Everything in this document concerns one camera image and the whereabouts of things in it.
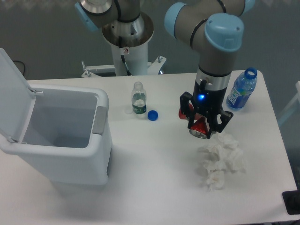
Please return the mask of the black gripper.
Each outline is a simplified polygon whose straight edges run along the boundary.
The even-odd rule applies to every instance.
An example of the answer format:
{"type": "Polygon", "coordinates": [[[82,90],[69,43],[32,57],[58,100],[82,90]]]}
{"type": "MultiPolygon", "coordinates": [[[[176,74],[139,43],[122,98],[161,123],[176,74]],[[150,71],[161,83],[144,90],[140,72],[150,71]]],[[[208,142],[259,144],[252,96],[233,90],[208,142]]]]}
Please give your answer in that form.
{"type": "Polygon", "coordinates": [[[233,117],[232,112],[224,111],[222,107],[227,88],[215,90],[212,86],[208,79],[200,79],[195,82],[193,94],[184,92],[180,96],[180,119],[188,120],[187,127],[190,129],[199,119],[198,114],[204,116],[208,125],[208,139],[215,133],[222,133],[233,117]]]}

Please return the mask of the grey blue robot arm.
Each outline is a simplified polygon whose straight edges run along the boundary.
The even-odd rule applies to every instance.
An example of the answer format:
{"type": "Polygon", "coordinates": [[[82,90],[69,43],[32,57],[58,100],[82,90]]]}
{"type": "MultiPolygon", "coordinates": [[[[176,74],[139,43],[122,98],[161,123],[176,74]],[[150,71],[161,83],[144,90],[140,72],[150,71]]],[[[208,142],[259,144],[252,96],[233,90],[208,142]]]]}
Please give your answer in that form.
{"type": "MultiPolygon", "coordinates": [[[[242,44],[240,17],[254,4],[253,0],[177,2],[165,14],[166,31],[200,55],[194,91],[181,95],[179,111],[195,137],[221,133],[233,117],[223,110],[222,102],[242,44]]],[[[89,30],[102,30],[112,48],[116,75],[148,74],[148,42],[154,24],[138,0],[80,0],[75,9],[89,30]]]]}

